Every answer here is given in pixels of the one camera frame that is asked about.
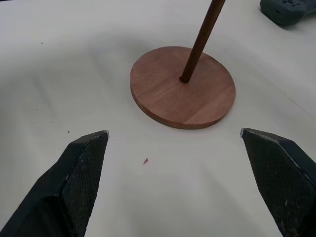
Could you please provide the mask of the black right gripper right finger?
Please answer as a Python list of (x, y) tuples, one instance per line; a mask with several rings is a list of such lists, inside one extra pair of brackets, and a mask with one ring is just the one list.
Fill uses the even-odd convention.
[(242, 128), (258, 190), (284, 237), (316, 235), (316, 163), (292, 140)]

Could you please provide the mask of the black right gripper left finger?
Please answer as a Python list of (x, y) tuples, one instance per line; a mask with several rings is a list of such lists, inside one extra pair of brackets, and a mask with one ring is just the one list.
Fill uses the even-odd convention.
[(32, 186), (0, 232), (2, 237), (82, 237), (97, 197), (106, 130), (71, 142)]

